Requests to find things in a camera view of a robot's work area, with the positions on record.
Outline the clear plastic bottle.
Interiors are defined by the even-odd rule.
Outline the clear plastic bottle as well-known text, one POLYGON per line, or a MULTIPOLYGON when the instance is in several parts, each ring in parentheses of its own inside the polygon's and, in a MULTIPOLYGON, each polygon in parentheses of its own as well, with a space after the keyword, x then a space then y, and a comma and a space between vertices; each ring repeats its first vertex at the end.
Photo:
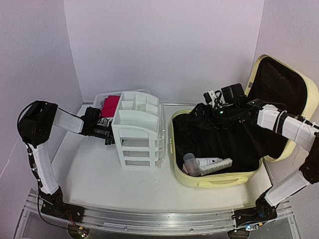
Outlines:
POLYGON ((201 174, 199 165, 193 153, 185 154, 183 160, 190 176, 197 177, 201 174))

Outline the white toothpaste box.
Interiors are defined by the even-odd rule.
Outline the white toothpaste box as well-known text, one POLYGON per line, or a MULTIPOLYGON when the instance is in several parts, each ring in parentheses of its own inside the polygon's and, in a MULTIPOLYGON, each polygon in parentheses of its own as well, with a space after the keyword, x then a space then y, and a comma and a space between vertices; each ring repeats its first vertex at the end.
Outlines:
POLYGON ((205 176, 217 171, 220 171, 225 168, 229 168, 232 166, 232 159, 226 158, 220 162, 210 164, 208 166, 200 167, 201 176, 205 176))

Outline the white lotion tube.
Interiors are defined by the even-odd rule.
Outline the white lotion tube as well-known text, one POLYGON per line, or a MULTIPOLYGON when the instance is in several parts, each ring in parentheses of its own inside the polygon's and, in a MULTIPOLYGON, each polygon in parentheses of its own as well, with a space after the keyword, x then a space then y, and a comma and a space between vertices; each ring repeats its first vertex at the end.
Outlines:
POLYGON ((217 163, 222 161, 223 159, 217 157, 210 157, 210 158, 196 158, 197 164, 199 167, 208 166, 213 163, 217 163))

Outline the pale yellow hard-shell suitcase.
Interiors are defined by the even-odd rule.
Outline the pale yellow hard-shell suitcase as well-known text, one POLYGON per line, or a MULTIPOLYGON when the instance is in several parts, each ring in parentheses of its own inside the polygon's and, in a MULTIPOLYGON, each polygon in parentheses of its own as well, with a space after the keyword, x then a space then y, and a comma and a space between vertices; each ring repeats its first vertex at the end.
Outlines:
MULTIPOLYGON (((285 63, 261 55, 253 68, 245 95, 283 103, 294 115, 311 118, 319 104, 319 90, 314 81, 285 63)), ((260 169, 263 158, 280 161, 291 155, 295 143, 270 131, 243 122, 215 129, 201 128, 189 120, 192 110, 176 112, 171 118, 171 149, 177 179, 188 187, 222 188, 248 181, 260 169), (232 166, 199 177, 183 172, 183 156, 232 159, 232 166)))

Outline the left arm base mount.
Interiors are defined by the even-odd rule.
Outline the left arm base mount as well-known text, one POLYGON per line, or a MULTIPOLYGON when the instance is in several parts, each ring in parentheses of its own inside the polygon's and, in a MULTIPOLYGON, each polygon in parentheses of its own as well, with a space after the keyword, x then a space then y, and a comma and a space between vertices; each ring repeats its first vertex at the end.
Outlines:
POLYGON ((53 194, 46 194, 40 190, 39 195, 43 202, 40 209, 42 214, 74 223, 82 222, 85 212, 84 207, 65 203, 61 187, 58 187, 53 194))

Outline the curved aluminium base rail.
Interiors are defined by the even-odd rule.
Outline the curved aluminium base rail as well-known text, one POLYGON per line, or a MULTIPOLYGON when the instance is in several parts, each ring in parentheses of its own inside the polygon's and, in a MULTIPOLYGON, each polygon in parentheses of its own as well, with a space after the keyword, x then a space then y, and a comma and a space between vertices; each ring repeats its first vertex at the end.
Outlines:
POLYGON ((31 190, 23 205, 14 238, 92 239, 118 234, 141 237, 222 236, 238 239, 298 239, 300 232, 289 200, 255 221, 251 209, 198 212, 151 212, 104 209, 70 204, 66 214, 54 212, 31 190))

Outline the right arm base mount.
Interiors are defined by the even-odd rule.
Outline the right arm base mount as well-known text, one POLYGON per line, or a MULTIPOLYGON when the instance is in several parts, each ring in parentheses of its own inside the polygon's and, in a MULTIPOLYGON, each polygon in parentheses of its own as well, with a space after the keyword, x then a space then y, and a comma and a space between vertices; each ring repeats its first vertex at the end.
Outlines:
POLYGON ((232 215, 236 228, 265 223, 277 218, 277 206, 271 206, 265 199, 264 192, 255 202, 254 207, 237 209, 232 215))

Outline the white perforated plastic basket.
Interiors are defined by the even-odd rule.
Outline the white perforated plastic basket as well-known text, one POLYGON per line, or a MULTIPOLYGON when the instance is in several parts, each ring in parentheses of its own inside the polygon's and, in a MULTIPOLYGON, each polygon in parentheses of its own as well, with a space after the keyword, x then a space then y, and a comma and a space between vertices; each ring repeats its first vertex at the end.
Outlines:
POLYGON ((127 91, 143 92, 147 94, 151 93, 147 89, 121 90, 115 92, 99 93, 94 98, 92 106, 101 110, 103 118, 112 118, 115 115, 115 111, 118 106, 121 94, 127 91))

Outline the white plastic drawer organizer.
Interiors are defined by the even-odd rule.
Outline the white plastic drawer organizer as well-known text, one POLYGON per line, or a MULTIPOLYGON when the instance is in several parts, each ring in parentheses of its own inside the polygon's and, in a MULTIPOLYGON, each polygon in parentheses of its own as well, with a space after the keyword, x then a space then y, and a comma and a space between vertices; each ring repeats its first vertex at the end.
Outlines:
POLYGON ((160 169, 164 127, 157 97, 122 92, 111 126, 122 168, 160 169))

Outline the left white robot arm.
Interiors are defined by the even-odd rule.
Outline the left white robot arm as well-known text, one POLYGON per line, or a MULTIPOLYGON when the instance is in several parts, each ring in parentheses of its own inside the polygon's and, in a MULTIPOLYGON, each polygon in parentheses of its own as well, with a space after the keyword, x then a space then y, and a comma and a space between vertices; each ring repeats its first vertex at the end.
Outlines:
POLYGON ((46 101, 34 101, 22 110, 17 120, 17 130, 26 145, 29 164, 42 194, 55 196, 61 192, 48 153, 52 128, 100 138, 106 145, 112 145, 115 140, 111 123, 103 125, 103 120, 98 108, 88 107, 85 114, 79 117, 46 101))

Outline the red shirt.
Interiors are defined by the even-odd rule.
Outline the red shirt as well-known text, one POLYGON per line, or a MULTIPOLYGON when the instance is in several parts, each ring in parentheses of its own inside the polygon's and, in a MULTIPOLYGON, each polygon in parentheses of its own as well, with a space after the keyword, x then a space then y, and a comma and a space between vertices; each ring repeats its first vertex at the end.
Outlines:
POLYGON ((120 96, 108 96, 101 109, 103 118, 112 118, 115 114, 120 96))

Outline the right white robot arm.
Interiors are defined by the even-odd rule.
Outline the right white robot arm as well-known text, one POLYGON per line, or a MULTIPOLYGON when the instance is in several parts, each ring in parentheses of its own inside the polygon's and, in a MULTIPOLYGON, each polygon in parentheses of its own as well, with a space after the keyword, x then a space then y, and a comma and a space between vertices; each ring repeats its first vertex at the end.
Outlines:
POLYGON ((227 128, 236 122, 270 131, 294 142, 308 152, 302 165, 280 183, 266 190, 251 209, 257 221, 270 217, 287 197, 319 181, 319 125, 302 115, 291 114, 283 103, 248 99, 240 84, 204 93, 206 103, 198 104, 190 120, 201 128, 227 128))

